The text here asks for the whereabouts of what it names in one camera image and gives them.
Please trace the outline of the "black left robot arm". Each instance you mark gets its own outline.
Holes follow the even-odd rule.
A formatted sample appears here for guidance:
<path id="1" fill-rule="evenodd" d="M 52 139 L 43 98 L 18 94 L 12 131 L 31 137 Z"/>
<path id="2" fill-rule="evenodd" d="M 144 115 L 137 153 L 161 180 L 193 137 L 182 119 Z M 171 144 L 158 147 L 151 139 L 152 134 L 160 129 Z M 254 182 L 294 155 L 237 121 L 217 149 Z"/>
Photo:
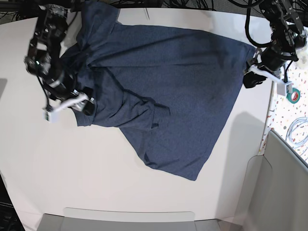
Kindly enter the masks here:
<path id="1" fill-rule="evenodd" d="M 269 21 L 272 30 L 271 41 L 257 43 L 249 33 L 251 9 L 258 6 Z M 266 79 L 279 82 L 280 69 L 287 62 L 299 60 L 297 51 L 307 43 L 307 32 L 296 10 L 288 0 L 251 0 L 245 5 L 245 35 L 257 49 L 254 57 L 247 61 L 243 84 L 249 89 Z"/>

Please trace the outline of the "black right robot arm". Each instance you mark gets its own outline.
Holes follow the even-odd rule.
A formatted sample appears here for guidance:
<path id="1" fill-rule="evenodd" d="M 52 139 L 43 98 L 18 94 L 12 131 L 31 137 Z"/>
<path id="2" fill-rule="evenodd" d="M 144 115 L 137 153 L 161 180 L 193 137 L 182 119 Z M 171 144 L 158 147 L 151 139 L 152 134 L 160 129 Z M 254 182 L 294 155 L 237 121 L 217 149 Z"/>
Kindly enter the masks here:
<path id="1" fill-rule="evenodd" d="M 35 31 L 24 59 L 27 72 L 36 76 L 46 97 L 45 118 L 50 121 L 57 112 L 72 108 L 90 116 L 94 113 L 93 90 L 80 89 L 77 75 L 60 59 L 61 42 L 71 23 L 67 15 L 80 2 L 76 0 L 40 0 Z"/>

